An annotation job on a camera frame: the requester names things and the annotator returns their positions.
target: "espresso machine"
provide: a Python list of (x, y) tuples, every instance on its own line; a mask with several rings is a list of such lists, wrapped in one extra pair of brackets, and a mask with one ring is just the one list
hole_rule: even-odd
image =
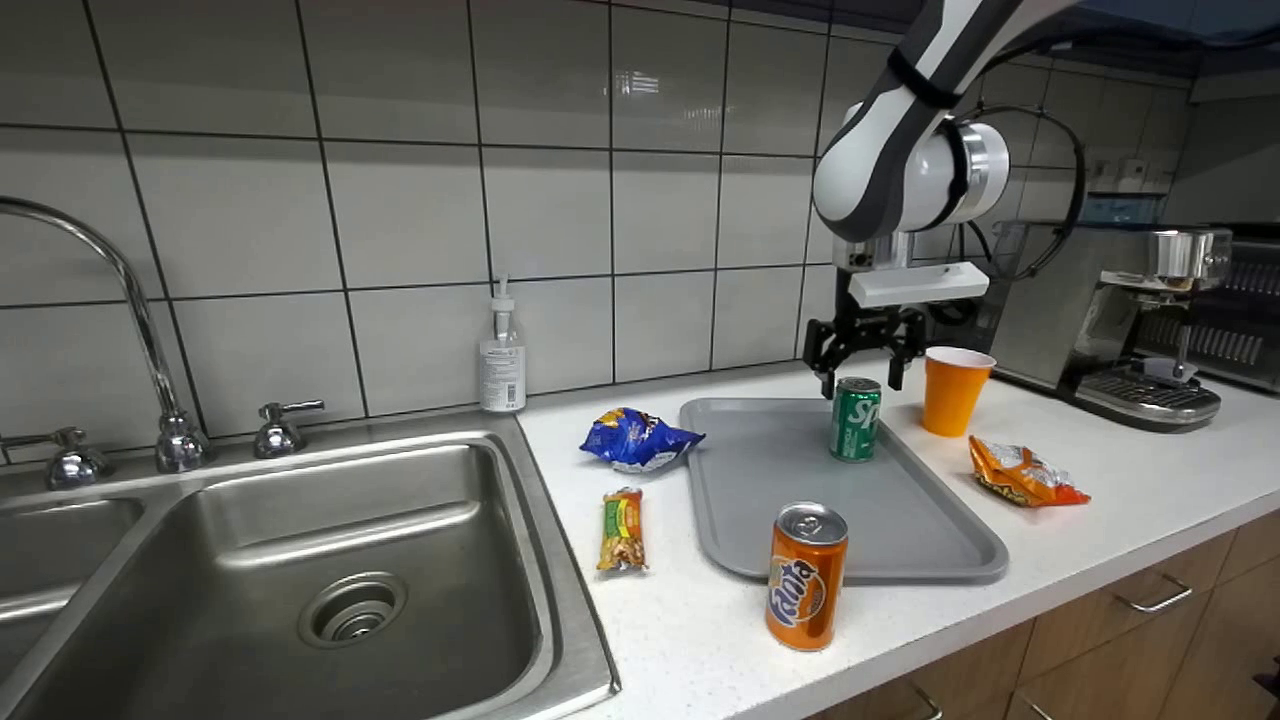
[[(1021, 255), (1052, 233), (1026, 228)], [(1234, 233), (1081, 228), (992, 309), (998, 378), (1141, 428), (1201, 428), (1219, 396), (1193, 365), (1197, 297), (1223, 285)]]
[(1234, 233), (1156, 228), (1143, 243), (1141, 274), (1106, 267), (1095, 275), (1062, 392), (1126, 424), (1201, 428), (1217, 415), (1219, 396), (1188, 361), (1193, 299), (1230, 282)]

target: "white countertop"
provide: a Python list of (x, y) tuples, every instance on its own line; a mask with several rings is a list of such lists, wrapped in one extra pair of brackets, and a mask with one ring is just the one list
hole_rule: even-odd
[[(849, 365), (884, 380), (884, 361)], [(522, 424), (590, 575), (625, 692), (590, 718), (810, 718), (1033, 620), (1073, 595), (1280, 508), (1280, 402), (1211, 383), (1219, 415), (1185, 438), (1126, 428), (1062, 402), (988, 383), (972, 431), (1033, 444), (1091, 491), (1083, 508), (1012, 508), (972, 483), (964, 440), (915, 428), (919, 365), (882, 420), (1010, 543), (1010, 575), (978, 587), (844, 587), (837, 641), (794, 651), (766, 628), (766, 583), (696, 549), (690, 471), (620, 477), (581, 454), (615, 406), (679, 424), (696, 396), (816, 396), (804, 370), (696, 378), (535, 402)], [(598, 575), (601, 495), (643, 490), (643, 575)]]

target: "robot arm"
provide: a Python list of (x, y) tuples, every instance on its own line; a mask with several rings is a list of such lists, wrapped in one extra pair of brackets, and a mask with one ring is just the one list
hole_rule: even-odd
[[(856, 105), (816, 167), (816, 213), (849, 239), (837, 250), (837, 320), (813, 320), (804, 365), (826, 396), (844, 357), (891, 349), (887, 383), (923, 353), (929, 315), (914, 304), (981, 297), (972, 264), (903, 267), (914, 228), (964, 225), (988, 213), (1010, 181), (1010, 149), (988, 123), (956, 123), (948, 107), (1021, 32), (1073, 0), (929, 0), (887, 58), (872, 98)], [(870, 267), (856, 250), (891, 235), (897, 267)]]

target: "gray tray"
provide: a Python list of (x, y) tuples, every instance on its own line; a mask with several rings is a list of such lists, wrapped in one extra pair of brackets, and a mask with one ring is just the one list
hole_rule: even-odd
[(691, 518), (714, 563), (766, 580), (773, 521), (816, 502), (849, 521), (844, 583), (988, 583), (1010, 551), (891, 431), (872, 459), (830, 454), (826, 402), (691, 402), (679, 428), (707, 440), (690, 455)]

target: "stainless steel sink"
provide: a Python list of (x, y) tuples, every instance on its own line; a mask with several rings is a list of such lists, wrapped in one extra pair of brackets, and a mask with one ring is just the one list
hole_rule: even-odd
[(177, 483), (0, 718), (557, 718), (615, 689), (513, 420), (361, 428)]
[(131, 502), (56, 502), (0, 511), (0, 686), (138, 518)]

